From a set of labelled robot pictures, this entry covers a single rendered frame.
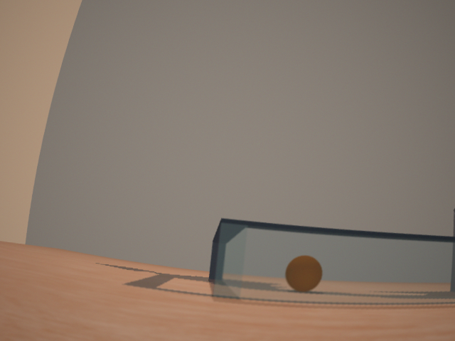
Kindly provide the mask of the clear glass corner wall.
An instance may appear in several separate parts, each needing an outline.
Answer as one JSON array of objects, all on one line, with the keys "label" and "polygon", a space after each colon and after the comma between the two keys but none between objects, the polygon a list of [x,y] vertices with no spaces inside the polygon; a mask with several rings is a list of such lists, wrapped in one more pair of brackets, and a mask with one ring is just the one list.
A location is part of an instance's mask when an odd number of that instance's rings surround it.
[{"label": "clear glass corner wall", "polygon": [[221,222],[213,297],[283,303],[455,303],[455,240],[380,237]]}]

